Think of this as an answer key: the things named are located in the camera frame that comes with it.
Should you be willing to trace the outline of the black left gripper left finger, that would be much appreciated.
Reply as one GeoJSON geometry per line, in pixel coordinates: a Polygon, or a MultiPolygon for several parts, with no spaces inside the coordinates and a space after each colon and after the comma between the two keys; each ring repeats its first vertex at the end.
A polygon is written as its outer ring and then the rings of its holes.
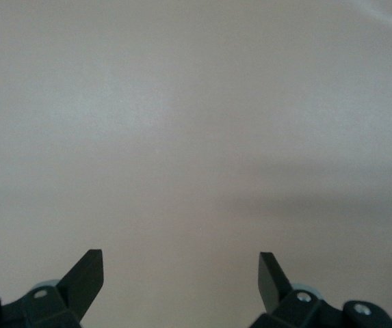
{"type": "Polygon", "coordinates": [[[41,283],[9,304],[0,299],[0,328],[82,328],[103,282],[103,252],[90,249],[62,279],[41,283]]]}

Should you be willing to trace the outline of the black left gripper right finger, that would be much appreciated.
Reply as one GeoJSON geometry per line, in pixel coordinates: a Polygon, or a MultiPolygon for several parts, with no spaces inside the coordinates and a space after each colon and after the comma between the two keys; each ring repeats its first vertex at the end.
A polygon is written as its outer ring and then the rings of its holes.
{"type": "Polygon", "coordinates": [[[271,252],[259,254],[258,288],[265,312],[249,328],[392,328],[390,315],[374,303],[353,300],[338,310],[292,286],[271,252]]]}

